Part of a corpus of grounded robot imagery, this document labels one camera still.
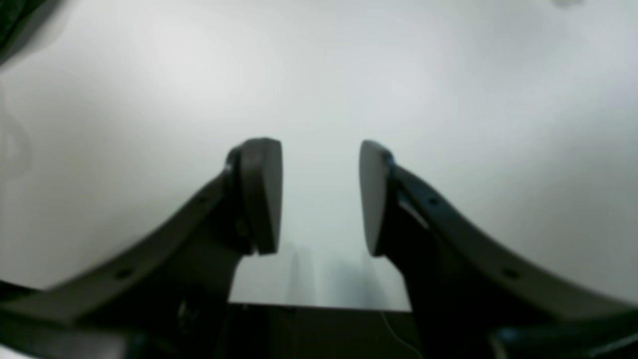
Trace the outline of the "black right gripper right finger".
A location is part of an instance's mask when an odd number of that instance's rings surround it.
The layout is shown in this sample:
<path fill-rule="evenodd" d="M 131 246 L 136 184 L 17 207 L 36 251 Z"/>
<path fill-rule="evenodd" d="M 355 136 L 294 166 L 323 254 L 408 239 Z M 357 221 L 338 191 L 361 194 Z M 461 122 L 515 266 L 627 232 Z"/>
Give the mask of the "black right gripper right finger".
<path fill-rule="evenodd" d="M 427 359 L 635 359 L 637 307 L 554 275 L 491 239 L 364 140 L 365 241 L 401 273 Z"/>

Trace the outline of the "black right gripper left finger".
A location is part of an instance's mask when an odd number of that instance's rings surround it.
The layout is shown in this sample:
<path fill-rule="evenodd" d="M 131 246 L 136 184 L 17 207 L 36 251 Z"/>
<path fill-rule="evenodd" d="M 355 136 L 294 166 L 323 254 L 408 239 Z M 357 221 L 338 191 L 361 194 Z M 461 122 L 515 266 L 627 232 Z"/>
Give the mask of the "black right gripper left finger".
<path fill-rule="evenodd" d="M 37 359 L 212 356 L 242 257 L 278 250 L 283 146 L 233 148 L 219 175 L 125 252 L 54 288 L 2 285 L 1 345 Z"/>

